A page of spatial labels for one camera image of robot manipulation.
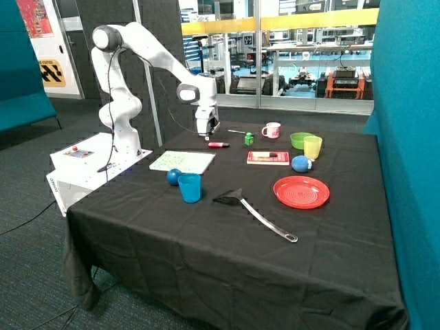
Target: glass wall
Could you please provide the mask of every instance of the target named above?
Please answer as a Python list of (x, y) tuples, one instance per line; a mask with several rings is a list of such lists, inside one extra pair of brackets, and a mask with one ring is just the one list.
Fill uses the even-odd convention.
[(187, 66), (220, 105), (369, 114), (379, 2), (180, 0)]

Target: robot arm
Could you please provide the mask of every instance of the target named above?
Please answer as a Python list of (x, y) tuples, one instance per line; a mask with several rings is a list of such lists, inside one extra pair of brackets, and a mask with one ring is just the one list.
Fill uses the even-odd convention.
[[(145, 27), (136, 22), (126, 26), (101, 25), (93, 31), (93, 42), (96, 47), (91, 57), (99, 83), (107, 93), (111, 88), (113, 98), (113, 102), (100, 110), (100, 119), (108, 127), (114, 123), (115, 139), (132, 143), (128, 149), (140, 149), (139, 137), (133, 140), (138, 132), (130, 126), (129, 120), (140, 112), (142, 105), (125, 85), (118, 63), (118, 55), (125, 49), (132, 50), (148, 65), (168, 70), (180, 80), (177, 97), (183, 103), (198, 106), (195, 117), (199, 135), (212, 135), (219, 128), (215, 79), (209, 74), (191, 74)], [(108, 111), (110, 106), (113, 120)]]

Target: book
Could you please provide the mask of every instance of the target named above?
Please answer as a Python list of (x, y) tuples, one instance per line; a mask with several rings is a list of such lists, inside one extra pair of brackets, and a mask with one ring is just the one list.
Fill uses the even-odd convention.
[(169, 171), (177, 168), (183, 173), (203, 174), (215, 153), (192, 153), (187, 151), (165, 151), (151, 165), (151, 170)]
[(287, 151), (250, 151), (247, 154), (248, 164), (290, 165)]

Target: red plate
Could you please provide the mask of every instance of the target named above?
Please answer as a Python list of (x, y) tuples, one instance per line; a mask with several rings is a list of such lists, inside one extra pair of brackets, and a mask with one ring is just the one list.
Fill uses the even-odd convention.
[(274, 193), (281, 203), (292, 208), (318, 208), (330, 196), (329, 187), (313, 177), (284, 177), (274, 185)]

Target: teal chair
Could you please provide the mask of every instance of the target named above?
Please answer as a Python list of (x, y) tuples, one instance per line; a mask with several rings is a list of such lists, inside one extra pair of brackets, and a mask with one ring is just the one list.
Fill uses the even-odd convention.
[(380, 4), (376, 134), (409, 329), (440, 329), (440, 2)]
[(15, 0), (0, 1), (0, 132), (56, 117)]

